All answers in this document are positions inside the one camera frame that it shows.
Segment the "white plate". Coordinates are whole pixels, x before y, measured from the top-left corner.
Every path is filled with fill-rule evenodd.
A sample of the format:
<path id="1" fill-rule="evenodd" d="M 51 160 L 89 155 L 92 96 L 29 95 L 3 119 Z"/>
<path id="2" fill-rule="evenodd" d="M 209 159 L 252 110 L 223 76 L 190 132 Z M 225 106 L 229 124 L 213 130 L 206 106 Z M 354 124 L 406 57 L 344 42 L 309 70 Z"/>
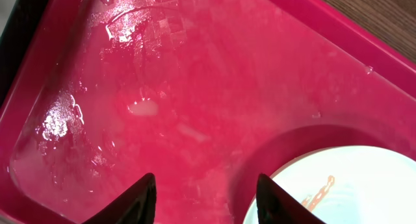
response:
<path id="1" fill-rule="evenodd" d="M 415 222 L 415 161 L 392 150 L 320 149 L 270 177 L 325 223 Z"/>

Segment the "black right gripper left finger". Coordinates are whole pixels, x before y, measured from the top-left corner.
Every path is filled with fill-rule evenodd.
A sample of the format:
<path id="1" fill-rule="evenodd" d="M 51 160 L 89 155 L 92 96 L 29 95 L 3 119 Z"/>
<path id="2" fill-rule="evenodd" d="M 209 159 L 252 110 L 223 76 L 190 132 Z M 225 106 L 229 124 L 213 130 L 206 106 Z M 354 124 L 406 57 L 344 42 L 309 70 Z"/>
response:
<path id="1" fill-rule="evenodd" d="M 155 175 L 147 173 L 84 224 L 153 224 L 156 202 Z"/>

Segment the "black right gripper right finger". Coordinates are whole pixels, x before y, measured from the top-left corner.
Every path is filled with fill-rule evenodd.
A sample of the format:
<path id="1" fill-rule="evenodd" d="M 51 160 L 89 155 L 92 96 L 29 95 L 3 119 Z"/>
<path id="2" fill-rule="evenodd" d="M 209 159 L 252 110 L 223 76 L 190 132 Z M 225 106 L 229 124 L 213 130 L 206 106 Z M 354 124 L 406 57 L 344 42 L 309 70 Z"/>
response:
<path id="1" fill-rule="evenodd" d="M 324 224 L 264 173 L 258 176 L 255 198 L 259 224 Z"/>

